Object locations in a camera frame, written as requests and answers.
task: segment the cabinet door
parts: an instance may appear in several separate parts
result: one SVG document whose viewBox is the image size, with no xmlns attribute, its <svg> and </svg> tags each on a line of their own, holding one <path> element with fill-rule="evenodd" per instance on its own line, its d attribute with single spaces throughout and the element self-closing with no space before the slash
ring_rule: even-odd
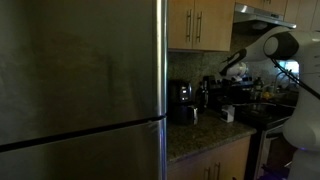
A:
<svg viewBox="0 0 320 180">
<path fill-rule="evenodd" d="M 194 0 L 168 0 L 168 47 L 192 48 Z"/>
<path fill-rule="evenodd" d="M 311 25 L 312 31 L 320 31 L 320 0 L 317 2 L 317 6 L 314 12 L 312 25 Z"/>
<path fill-rule="evenodd" d="M 210 158 L 200 154 L 168 166 L 168 180 L 210 180 Z"/>
<path fill-rule="evenodd" d="M 228 51 L 234 14 L 234 0 L 197 0 L 193 49 Z"/>
<path fill-rule="evenodd" d="M 311 29 L 316 5 L 317 0 L 300 1 L 299 11 L 296 19 L 297 30 L 308 31 Z"/>
<path fill-rule="evenodd" d="M 254 8 L 263 9 L 264 0 L 236 0 L 237 3 L 245 4 Z"/>
<path fill-rule="evenodd" d="M 284 21 L 296 23 L 298 15 L 300 0 L 288 0 L 286 12 L 284 14 Z"/>
<path fill-rule="evenodd" d="M 287 7 L 287 0 L 265 0 L 263 9 L 265 11 L 284 15 Z"/>
<path fill-rule="evenodd" d="M 250 137 L 215 150 L 212 155 L 213 180 L 244 179 Z"/>
</svg>

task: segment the wall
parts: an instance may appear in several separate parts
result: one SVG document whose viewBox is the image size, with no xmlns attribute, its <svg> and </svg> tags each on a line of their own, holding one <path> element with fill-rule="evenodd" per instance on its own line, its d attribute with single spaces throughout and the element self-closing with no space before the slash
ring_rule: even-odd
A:
<svg viewBox="0 0 320 180">
<path fill-rule="evenodd" d="M 234 28 L 229 52 L 170 52 L 168 53 L 168 78 L 190 81 L 193 89 L 198 88 L 203 76 L 219 72 L 219 63 L 227 57 L 255 42 L 261 35 L 238 31 Z M 247 63 L 248 75 L 261 76 L 265 84 L 274 81 L 278 70 L 270 60 Z"/>
</svg>

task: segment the lower cabinet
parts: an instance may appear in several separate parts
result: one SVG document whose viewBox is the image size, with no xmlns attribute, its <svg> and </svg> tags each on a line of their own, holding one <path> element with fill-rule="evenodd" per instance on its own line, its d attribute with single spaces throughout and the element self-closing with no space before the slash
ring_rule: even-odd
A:
<svg viewBox="0 0 320 180">
<path fill-rule="evenodd" d="M 168 180 L 243 180 L 250 137 L 168 166 Z"/>
</svg>

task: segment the cabinet handle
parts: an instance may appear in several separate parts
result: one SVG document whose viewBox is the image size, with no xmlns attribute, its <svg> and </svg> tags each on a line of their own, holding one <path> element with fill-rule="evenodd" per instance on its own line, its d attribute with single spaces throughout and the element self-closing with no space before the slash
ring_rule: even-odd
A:
<svg viewBox="0 0 320 180">
<path fill-rule="evenodd" d="M 214 168 L 218 168 L 218 172 L 217 172 L 217 178 L 216 178 L 216 180 L 219 180 L 220 179 L 220 167 L 221 167 L 221 164 L 220 164 L 220 162 L 219 163 L 215 163 L 214 164 Z"/>
<path fill-rule="evenodd" d="M 204 169 L 204 180 L 210 180 L 210 171 L 211 171 L 211 168 L 209 167 L 209 168 L 205 168 Z"/>
<path fill-rule="evenodd" d="M 199 13 L 197 13 L 197 40 L 198 42 L 200 42 L 201 39 L 201 27 L 202 27 L 202 11 Z"/>
<path fill-rule="evenodd" d="M 186 27 L 186 40 L 191 41 L 191 9 L 187 11 L 187 27 Z"/>
</svg>

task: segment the kitchen counter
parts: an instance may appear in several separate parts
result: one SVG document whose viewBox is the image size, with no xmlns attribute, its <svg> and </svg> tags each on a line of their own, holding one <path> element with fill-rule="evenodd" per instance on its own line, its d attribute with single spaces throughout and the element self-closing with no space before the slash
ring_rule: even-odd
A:
<svg viewBox="0 0 320 180">
<path fill-rule="evenodd" d="M 167 124 L 167 163 L 186 159 L 209 149 L 256 133 L 256 129 L 234 121 L 226 123 L 213 110 L 198 115 L 197 125 Z"/>
</svg>

